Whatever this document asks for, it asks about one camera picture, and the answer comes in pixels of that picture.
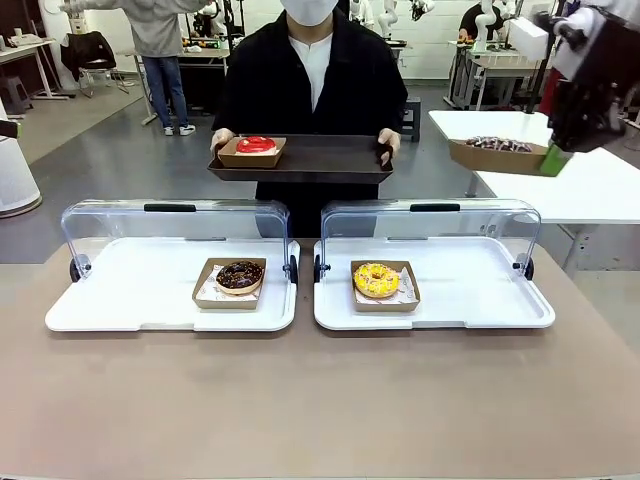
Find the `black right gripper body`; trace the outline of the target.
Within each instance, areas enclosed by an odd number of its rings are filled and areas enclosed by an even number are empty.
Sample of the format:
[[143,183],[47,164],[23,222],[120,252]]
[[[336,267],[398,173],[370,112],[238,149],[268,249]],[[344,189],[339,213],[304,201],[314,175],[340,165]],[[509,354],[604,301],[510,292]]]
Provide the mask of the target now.
[[550,144],[563,152],[590,152],[623,137],[627,96],[627,81],[579,84],[562,76],[549,79]]

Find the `person's left hand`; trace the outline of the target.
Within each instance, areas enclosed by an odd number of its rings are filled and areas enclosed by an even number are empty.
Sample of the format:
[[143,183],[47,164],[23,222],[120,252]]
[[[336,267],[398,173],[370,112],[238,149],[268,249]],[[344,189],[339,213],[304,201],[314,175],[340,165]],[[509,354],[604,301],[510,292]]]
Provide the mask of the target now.
[[380,131],[377,139],[376,153],[380,161],[380,166],[384,171],[393,169],[392,161],[398,153],[400,144],[401,137],[394,130],[384,128]]

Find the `person's right hand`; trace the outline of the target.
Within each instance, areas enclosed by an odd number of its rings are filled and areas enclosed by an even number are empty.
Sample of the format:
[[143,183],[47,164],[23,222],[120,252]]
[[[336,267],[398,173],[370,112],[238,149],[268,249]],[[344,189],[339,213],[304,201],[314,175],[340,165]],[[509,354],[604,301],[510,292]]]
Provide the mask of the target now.
[[220,128],[217,129],[211,139],[210,151],[213,156],[217,155],[217,152],[223,148],[226,144],[228,144],[233,138],[235,134],[227,129]]

